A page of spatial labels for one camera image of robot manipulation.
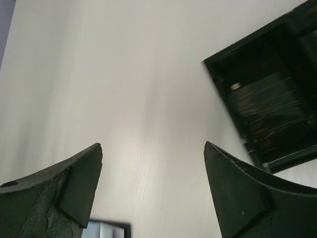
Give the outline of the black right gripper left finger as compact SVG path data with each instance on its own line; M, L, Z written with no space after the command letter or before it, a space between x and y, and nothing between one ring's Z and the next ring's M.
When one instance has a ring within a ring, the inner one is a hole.
M79 238L88 226L102 169L95 143L74 156L0 186L2 238Z

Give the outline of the black leather card holder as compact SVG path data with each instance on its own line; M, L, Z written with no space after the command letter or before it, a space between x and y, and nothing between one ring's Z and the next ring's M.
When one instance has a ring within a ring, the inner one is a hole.
M131 225L118 221L90 220L81 238L132 238Z

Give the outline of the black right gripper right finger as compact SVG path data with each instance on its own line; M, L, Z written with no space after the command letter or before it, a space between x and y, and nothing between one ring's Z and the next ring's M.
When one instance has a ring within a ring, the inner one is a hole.
M317 190L276 177L206 142L205 166L224 238L315 238Z

